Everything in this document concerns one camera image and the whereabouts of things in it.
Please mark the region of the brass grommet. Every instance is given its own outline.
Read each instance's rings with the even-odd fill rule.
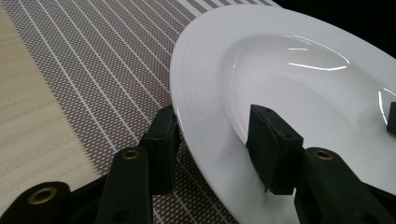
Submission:
[[[38,191],[30,195],[30,197],[27,199],[27,202],[33,205],[46,203],[53,197],[55,197],[57,191],[58,190],[54,187],[39,189]]]
[[[319,159],[325,160],[325,161],[330,161],[333,159],[332,154],[330,154],[329,152],[326,152],[326,151],[321,151],[321,150],[315,151],[314,155],[316,157],[318,157]]]
[[[139,156],[139,151],[134,150],[134,149],[131,149],[131,150],[128,150],[128,151],[122,153],[122,157],[123,157],[125,160],[127,160],[127,161],[134,160],[134,159],[136,159],[138,156]]]

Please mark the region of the white stripe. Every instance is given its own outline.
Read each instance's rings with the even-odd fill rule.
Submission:
[[[134,6],[143,14],[143,15],[145,15],[145,17],[149,20],[149,21],[151,21],[151,23],[155,26],[155,27],[157,27],[157,29],[161,32],[161,33],[163,33],[170,41],[172,41],[172,43],[174,43],[174,44],[176,44],[176,42],[169,36],[169,35],[167,35],[166,34],[166,32],[164,32],[163,31],[163,29],[162,28],[160,28],[139,6],[137,6],[135,3],[134,3],[134,1],[130,1],[132,4],[134,4]]]
[[[219,0],[212,0],[212,2],[218,7],[224,7],[224,4],[222,4]]]
[[[152,8],[151,5],[149,5],[146,1],[143,0],[143,2],[153,11],[155,12],[155,14],[157,14],[157,16],[159,16],[161,19],[163,19],[163,21],[173,30],[175,31],[178,35],[180,35],[180,32],[178,30],[176,30],[171,24],[169,24],[169,22],[164,19],[160,13],[158,13],[154,8]]]
[[[171,55],[171,53],[163,46],[163,44],[162,44],[160,41],[158,41],[158,39],[155,38],[154,35],[153,35],[152,33],[150,33],[150,32],[148,31],[148,29],[146,29],[146,27],[145,27],[144,25],[142,25],[142,23],[140,23],[140,21],[137,20],[136,17],[135,17],[130,11],[128,11],[128,9],[127,9],[123,4],[121,4],[119,0],[117,0],[117,2],[120,4],[120,6],[122,6],[122,8],[123,8],[132,18],[134,18],[134,20],[139,24],[139,26],[142,27],[142,28],[149,34],[149,36],[151,36],[151,38],[152,38],[157,44],[159,44],[163,50],[166,51],[166,53],[167,53],[168,55]]]
[[[103,3],[106,4],[106,6],[114,13],[114,15],[116,15],[117,18],[119,18],[119,20],[122,22],[122,24],[124,24],[124,26],[134,35],[134,37],[136,37],[136,39],[150,52],[150,54],[157,59],[157,61],[163,66],[163,68],[169,72],[169,68],[163,64],[163,62],[157,57],[157,55],[155,55],[154,52],[151,51],[151,49],[146,45],[146,43],[140,39],[140,37],[131,29],[131,27],[119,16],[119,14],[117,14],[116,11],[114,11],[114,9],[108,5],[108,3],[106,2],[106,0],[102,0]]]
[[[134,52],[134,50],[120,36],[120,34],[116,31],[116,29],[114,29],[114,27],[107,21],[107,19],[102,15],[102,13],[96,8],[96,6],[94,6],[93,3],[91,3],[91,1],[88,1],[88,3],[90,3],[91,6],[96,10],[96,12],[99,13],[99,15],[101,15],[102,19],[108,24],[108,26],[114,31],[114,33],[120,38],[120,40],[125,44],[125,46],[132,52],[132,54],[139,60],[139,62],[141,62],[143,64],[143,66],[145,66],[146,69],[148,69],[148,71],[158,81],[158,83],[160,83],[160,85],[163,87],[163,89],[166,90],[168,93],[170,93],[169,90],[166,89],[166,87],[161,83],[161,81],[154,75],[154,73],[151,71],[151,69],[149,69],[149,67],[145,64],[145,62],[143,62],[143,60],[136,54],[136,52]]]
[[[28,13],[28,11],[26,10],[25,6],[23,5],[23,3],[21,2],[21,0],[19,0],[24,12],[26,13],[26,15],[29,17],[29,20],[32,22],[33,26],[35,27],[35,29],[37,30],[38,34],[40,35],[40,37],[43,39],[44,44],[46,45],[46,47],[49,49],[49,52],[52,54],[53,58],[55,59],[56,63],[59,64],[62,72],[64,73],[64,76],[67,78],[67,80],[69,81],[70,85],[73,87],[74,91],[76,92],[76,94],[78,95],[78,98],[81,100],[81,102],[84,104],[85,108],[87,109],[88,113],[91,115],[93,121],[95,122],[96,126],[99,128],[99,130],[101,131],[101,133],[103,134],[103,136],[105,137],[105,139],[107,140],[107,142],[110,144],[111,148],[113,149],[114,152],[117,152],[117,149],[114,147],[113,143],[111,142],[110,138],[108,138],[105,130],[103,130],[102,125],[100,125],[99,121],[96,119],[95,115],[92,113],[90,107],[87,105],[87,103],[85,102],[84,98],[82,98],[81,94],[79,93],[77,87],[75,86],[75,84],[73,83],[72,79],[70,78],[70,76],[67,74],[67,72],[64,70],[64,67],[62,66],[61,62],[59,61],[58,57],[56,56],[56,54],[53,52],[52,48],[50,47],[49,43],[47,42],[46,38],[41,34],[40,30],[38,29],[37,25],[35,24],[35,21],[32,19],[32,17],[30,16],[30,14]]]
[[[237,4],[237,3],[235,3],[235,1],[233,1],[233,0],[226,0],[226,2],[230,3],[231,5]]]
[[[183,15],[184,18],[186,18],[186,20],[191,21],[186,15],[184,15],[184,13],[180,10],[178,10],[177,7],[175,7],[172,3],[170,3],[168,0],[165,0],[169,5],[171,5],[176,11],[178,11],[178,13],[180,13],[181,15]]]
[[[243,4],[251,4],[247,0],[240,0]]]
[[[186,205],[184,205],[184,203],[180,200],[180,198],[177,196],[177,194],[174,192],[173,195],[175,196],[176,200],[181,204],[181,206],[184,208],[184,210],[186,210],[187,215],[189,215],[189,217],[191,218],[193,223],[198,223],[195,218],[192,216],[192,214],[190,213],[189,209],[187,209]]]
[[[163,224],[163,219],[160,217],[160,214],[158,214],[157,210],[155,208],[152,208],[154,215],[158,218],[161,224]]]
[[[92,21],[90,20],[90,18],[88,18],[88,16],[84,13],[84,11],[82,11],[82,9],[74,2],[72,1],[73,4],[78,8],[78,10],[81,12],[81,14],[87,19],[87,21],[91,24],[91,26],[93,27],[93,29],[99,34],[99,36],[102,37],[102,39],[106,42],[106,44],[111,48],[111,50],[114,52],[114,54],[116,54],[116,56],[120,59],[120,61],[122,62],[122,64],[125,66],[125,68],[129,71],[129,73],[134,77],[134,79],[137,81],[137,83],[139,84],[140,87],[142,87],[142,89],[148,94],[148,96],[152,99],[152,101],[159,107],[161,107],[161,105],[157,102],[157,100],[154,98],[153,95],[151,95],[151,93],[146,89],[145,85],[143,85],[143,83],[140,81],[140,79],[134,74],[134,71],[131,70],[131,68],[126,64],[126,62],[121,58],[121,56],[117,53],[116,50],[113,49],[113,47],[107,42],[107,40],[105,39],[104,36],[102,36],[102,34],[100,33],[100,31],[96,28],[96,26],[92,23]]]
[[[76,24],[73,22],[73,20],[69,17],[69,15],[67,14],[67,12],[64,10],[64,8],[59,4],[58,0],[55,0],[56,4],[60,7],[60,9],[62,10],[62,12],[66,15],[66,17],[73,23],[73,25],[76,27],[78,33],[82,36],[82,38],[84,38],[85,42],[88,44],[88,46],[90,46],[91,50],[93,51],[93,53],[96,55],[96,57],[98,57],[98,59],[100,60],[100,62],[105,66],[106,70],[108,71],[108,73],[114,78],[114,80],[117,82],[117,84],[120,86],[120,88],[122,89],[122,91],[125,93],[125,95],[128,97],[128,99],[132,102],[132,104],[134,105],[134,107],[136,107],[136,109],[140,112],[140,114],[143,116],[143,118],[145,118],[146,120],[149,120],[148,117],[143,113],[143,111],[140,109],[140,107],[136,104],[136,102],[134,101],[134,99],[132,99],[131,95],[128,93],[127,90],[125,90],[122,86],[122,84],[119,82],[119,80],[114,76],[113,72],[108,68],[107,64],[103,61],[103,59],[100,57],[100,55],[97,53],[97,51],[95,50],[95,48],[91,45],[91,43],[88,41],[88,39],[85,37],[85,35],[79,30],[79,28],[76,26]]]
[[[97,89],[99,90],[99,92],[102,93],[102,95],[105,97],[105,99],[107,100],[108,104],[111,106],[111,108],[113,109],[114,113],[116,113],[116,115],[119,117],[120,121],[122,122],[122,124],[127,128],[128,132],[131,134],[131,136],[134,138],[134,140],[138,141],[136,136],[134,135],[134,132],[132,132],[132,130],[128,127],[128,125],[126,124],[125,120],[121,117],[121,115],[119,114],[119,111],[117,111],[117,109],[114,107],[114,105],[110,102],[110,100],[107,98],[106,94],[103,92],[102,88],[99,86],[99,84],[96,82],[96,80],[93,78],[90,70],[85,66],[84,62],[79,58],[79,56],[77,55],[76,51],[74,50],[74,48],[70,45],[70,43],[67,41],[66,37],[64,36],[64,34],[62,33],[61,29],[58,27],[58,25],[55,23],[55,21],[52,19],[52,17],[50,16],[50,14],[48,13],[48,11],[44,8],[44,6],[41,4],[40,1],[37,1],[38,4],[43,8],[44,12],[47,14],[47,16],[49,17],[49,19],[51,20],[51,22],[53,23],[53,25],[55,26],[56,30],[59,32],[59,34],[62,36],[62,38],[64,39],[64,42],[67,44],[67,46],[73,51],[74,55],[76,56],[76,58],[78,59],[79,63],[84,67],[84,70],[87,72],[88,76],[91,78],[91,80],[93,81],[93,83],[95,84],[95,86],[97,87]]]
[[[190,174],[189,170],[187,170],[186,167],[184,167],[183,163],[181,163],[179,161],[179,159],[177,159],[178,163],[180,164],[181,168],[187,173],[187,175],[190,177],[190,179],[192,179],[192,181],[194,182],[194,184],[198,187],[198,189],[204,194],[204,196],[206,197],[206,199],[210,202],[210,204],[212,204],[212,207],[216,210],[216,212],[220,215],[221,219],[228,224],[227,219],[225,219],[225,217],[222,215],[222,213],[219,211],[219,209],[213,204],[213,202],[210,200],[210,198],[205,194],[204,190],[201,188],[201,186],[197,183],[197,181],[194,179],[194,177],[192,176],[192,174]]]
[[[179,21],[174,14],[172,14],[171,12],[168,11],[168,9],[166,9],[165,7],[163,7],[163,5],[159,4],[157,1],[151,1],[152,3],[156,3],[158,6],[160,6],[163,10],[165,10],[175,21],[177,21],[177,23],[179,23],[181,26],[185,27],[185,25],[183,23],[181,23],[181,21]]]
[[[181,0],[181,1],[179,1],[179,3],[181,5],[183,5],[183,7],[186,8],[190,13],[192,13],[192,15],[194,15],[194,17],[201,16],[202,13],[200,11],[198,11],[198,9],[196,9],[195,7],[190,5],[190,3],[188,3],[186,0]]]
[[[262,3],[262,2],[259,1],[259,0],[253,0],[253,2],[255,2],[257,5],[264,5],[264,3]]]
[[[273,7],[280,7],[282,8],[278,3],[272,1],[272,0],[265,0],[265,2],[269,3]]]
[[[198,5],[201,5],[206,11],[210,11],[213,9],[206,1],[195,1]]]

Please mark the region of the woven placemat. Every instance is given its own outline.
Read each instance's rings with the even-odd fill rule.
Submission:
[[[230,4],[263,0],[2,0],[92,165],[107,173],[171,104],[169,65],[183,29]],[[237,223],[182,143],[172,195],[154,197],[155,223]]]

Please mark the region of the mounting hole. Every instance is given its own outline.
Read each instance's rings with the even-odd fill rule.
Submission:
[[[54,187],[46,187],[43,189],[39,189],[38,191],[34,192],[30,197],[27,199],[29,204],[37,205],[41,203],[46,203],[55,197],[57,189]]]
[[[113,215],[113,223],[119,224],[128,220],[131,213],[128,210],[120,210]]]
[[[325,152],[325,151],[315,151],[314,154],[319,159],[325,160],[325,161],[330,161],[333,158],[332,154]]]
[[[122,157],[129,161],[129,160],[134,160],[139,156],[139,151],[136,151],[134,149],[128,150],[124,153],[122,153]]]
[[[377,224],[379,223],[379,220],[373,216],[372,214],[368,213],[368,212],[358,212],[356,214],[356,216],[362,220],[364,223],[368,223],[368,224]]]

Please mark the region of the wooden table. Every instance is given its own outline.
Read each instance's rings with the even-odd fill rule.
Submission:
[[[0,214],[36,184],[99,177],[2,7],[0,177]]]

